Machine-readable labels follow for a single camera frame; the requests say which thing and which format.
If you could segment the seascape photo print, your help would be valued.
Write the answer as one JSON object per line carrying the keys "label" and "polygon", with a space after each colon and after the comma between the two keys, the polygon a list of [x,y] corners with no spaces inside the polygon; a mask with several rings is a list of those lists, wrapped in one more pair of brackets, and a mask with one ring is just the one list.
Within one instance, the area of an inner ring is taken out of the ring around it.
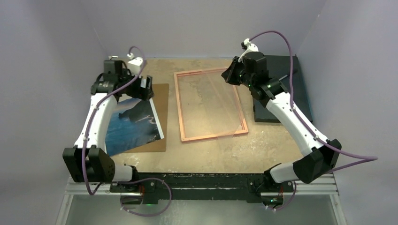
{"label": "seascape photo print", "polygon": [[106,133],[106,151],[115,156],[165,138],[153,99],[127,98],[114,109]]}

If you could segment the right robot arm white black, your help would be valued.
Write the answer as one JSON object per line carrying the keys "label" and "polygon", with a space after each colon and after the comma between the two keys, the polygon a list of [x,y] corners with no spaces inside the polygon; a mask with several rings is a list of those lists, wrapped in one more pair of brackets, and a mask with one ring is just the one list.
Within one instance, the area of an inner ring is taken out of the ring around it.
{"label": "right robot arm white black", "polygon": [[341,143],[316,130],[291,100],[286,86],[279,79],[269,76],[263,53],[248,52],[241,57],[235,56],[222,73],[222,78],[228,84],[246,86],[251,96],[281,122],[303,156],[266,170],[263,179],[266,189],[274,191],[285,181],[299,180],[308,184],[335,168]]}

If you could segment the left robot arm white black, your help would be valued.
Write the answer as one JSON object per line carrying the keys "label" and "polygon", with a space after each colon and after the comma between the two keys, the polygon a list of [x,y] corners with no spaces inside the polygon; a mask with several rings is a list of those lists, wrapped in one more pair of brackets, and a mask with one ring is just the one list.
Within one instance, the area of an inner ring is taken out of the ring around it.
{"label": "left robot arm white black", "polygon": [[146,61],[105,60],[103,72],[91,86],[90,108],[83,129],[62,158],[74,182],[121,182],[129,192],[140,185],[134,166],[117,165],[106,150],[106,133],[119,98],[127,95],[147,101],[153,97],[152,77],[142,78]]}

